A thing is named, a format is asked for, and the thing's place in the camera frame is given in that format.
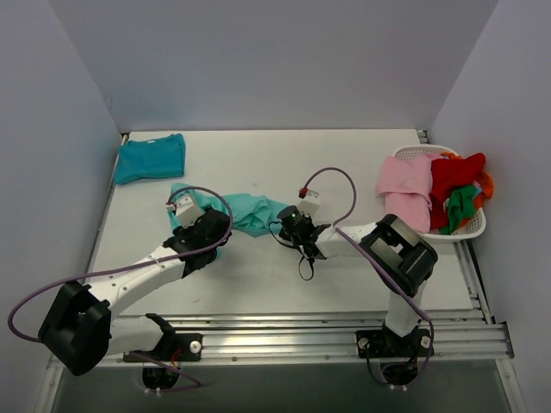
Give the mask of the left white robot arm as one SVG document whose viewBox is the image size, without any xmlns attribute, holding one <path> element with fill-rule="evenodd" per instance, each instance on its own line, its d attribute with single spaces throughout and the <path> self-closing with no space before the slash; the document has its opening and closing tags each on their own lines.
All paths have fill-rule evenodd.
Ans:
<svg viewBox="0 0 551 413">
<path fill-rule="evenodd" d="M 125 319 L 121 314 L 160 287 L 205 268 L 217 246 L 231 235 L 231 219 L 208 208 L 191 226 L 178 227 L 136 268 L 82 284 L 66 282 L 58 291 L 38 337 L 75 376 L 106 355 L 127 354 L 167 361 L 175 352 L 199 358 L 199 339 L 183 340 L 156 313 Z"/>
</svg>

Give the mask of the mint green t shirt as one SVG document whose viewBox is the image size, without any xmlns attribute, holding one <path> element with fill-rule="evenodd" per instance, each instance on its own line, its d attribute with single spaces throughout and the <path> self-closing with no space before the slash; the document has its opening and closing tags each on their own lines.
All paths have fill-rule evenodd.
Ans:
<svg viewBox="0 0 551 413">
<path fill-rule="evenodd" d="M 171 185 L 170 194 L 181 188 L 186 188 L 185 183 L 174 183 Z M 227 213 L 225 205 L 215 196 L 204 194 L 196 190 L 188 191 L 199 207 L 205 209 L 212 207 L 217 211 Z M 233 229 L 241 231 L 251 237 L 261 237 L 270 234 L 270 228 L 273 232 L 281 230 L 281 224 L 278 224 L 277 214 L 289 204 L 272 200 L 265 195 L 227 194 L 223 195 L 233 214 Z M 178 227 L 179 222 L 174 213 L 168 211 L 171 229 Z"/>
</svg>

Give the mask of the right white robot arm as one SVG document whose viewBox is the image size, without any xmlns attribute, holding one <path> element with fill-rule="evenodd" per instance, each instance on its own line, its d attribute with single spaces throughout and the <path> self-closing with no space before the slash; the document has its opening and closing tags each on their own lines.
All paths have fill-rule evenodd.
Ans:
<svg viewBox="0 0 551 413">
<path fill-rule="evenodd" d="M 438 255 L 419 234 L 393 214 L 367 225 L 315 225 L 297 206 L 287 206 L 277 218 L 289 247 L 314 263 L 341 257 L 363 257 L 390 290 L 382 344 L 400 355 L 413 344 L 412 332 L 426 313 L 421 301 Z"/>
</svg>

